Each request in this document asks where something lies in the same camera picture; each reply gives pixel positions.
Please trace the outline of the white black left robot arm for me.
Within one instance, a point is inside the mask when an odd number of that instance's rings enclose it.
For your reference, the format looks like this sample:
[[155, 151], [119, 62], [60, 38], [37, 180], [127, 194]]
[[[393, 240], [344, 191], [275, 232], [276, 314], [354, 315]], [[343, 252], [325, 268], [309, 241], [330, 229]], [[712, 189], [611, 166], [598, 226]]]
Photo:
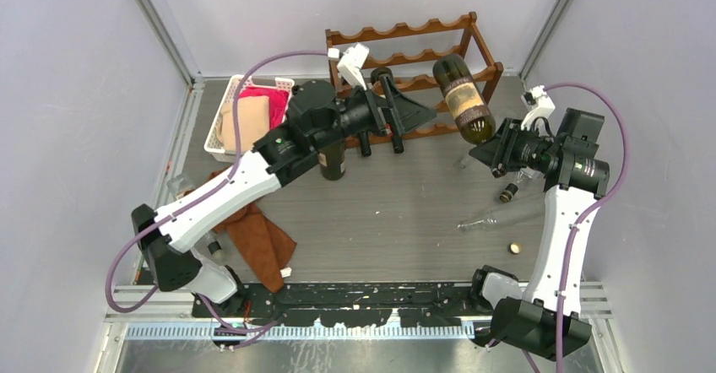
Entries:
[[294, 88], [285, 120], [261, 137], [239, 162], [161, 208], [136, 207], [131, 220], [156, 288], [189, 289], [226, 316], [247, 303], [240, 279], [200, 255], [195, 244], [217, 224], [278, 191], [319, 163], [319, 152], [361, 132], [402, 135], [431, 121], [436, 111], [404, 95], [386, 73], [380, 92], [354, 87], [339, 98], [332, 84], [307, 81]]

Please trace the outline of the dark wine bottle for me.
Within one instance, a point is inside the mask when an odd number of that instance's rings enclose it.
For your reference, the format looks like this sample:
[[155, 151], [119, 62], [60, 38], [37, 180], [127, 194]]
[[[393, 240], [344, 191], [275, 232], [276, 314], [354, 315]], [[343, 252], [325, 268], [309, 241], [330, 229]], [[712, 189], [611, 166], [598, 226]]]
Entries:
[[441, 57], [434, 63], [432, 73], [462, 138], [473, 145], [492, 138], [495, 118], [465, 60], [458, 54]]

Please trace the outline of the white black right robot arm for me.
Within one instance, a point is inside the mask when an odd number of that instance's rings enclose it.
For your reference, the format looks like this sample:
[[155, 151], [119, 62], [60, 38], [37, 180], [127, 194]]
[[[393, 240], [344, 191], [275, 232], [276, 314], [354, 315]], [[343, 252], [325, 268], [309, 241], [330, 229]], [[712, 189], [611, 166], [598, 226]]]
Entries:
[[569, 109], [551, 138], [508, 118], [493, 138], [470, 151], [495, 177], [531, 169], [545, 178], [545, 226], [526, 288], [513, 274], [488, 265], [473, 276], [470, 306], [491, 313], [488, 332], [475, 336], [480, 346], [496, 340], [555, 361], [590, 340], [591, 326], [579, 318], [580, 274], [594, 205], [610, 179], [609, 164], [595, 157], [604, 122], [601, 115]]

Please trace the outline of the dark bottle white label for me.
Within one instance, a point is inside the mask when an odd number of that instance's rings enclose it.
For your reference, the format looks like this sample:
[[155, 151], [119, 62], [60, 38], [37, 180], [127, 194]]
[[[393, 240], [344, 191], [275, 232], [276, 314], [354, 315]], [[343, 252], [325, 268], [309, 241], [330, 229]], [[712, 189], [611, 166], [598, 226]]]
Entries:
[[391, 135], [391, 143], [393, 146], [394, 153], [402, 154], [404, 152], [404, 142], [403, 142], [403, 139], [399, 135], [392, 134]]

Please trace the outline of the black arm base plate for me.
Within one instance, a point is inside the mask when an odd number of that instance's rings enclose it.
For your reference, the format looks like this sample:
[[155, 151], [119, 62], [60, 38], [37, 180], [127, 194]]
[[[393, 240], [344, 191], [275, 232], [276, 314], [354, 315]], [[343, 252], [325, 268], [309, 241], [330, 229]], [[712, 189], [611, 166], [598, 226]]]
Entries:
[[470, 317], [490, 316], [489, 301], [467, 282], [298, 283], [276, 293], [246, 284], [238, 302], [216, 305], [219, 316], [248, 318], [262, 326], [382, 327], [396, 312], [401, 327], [452, 327]]

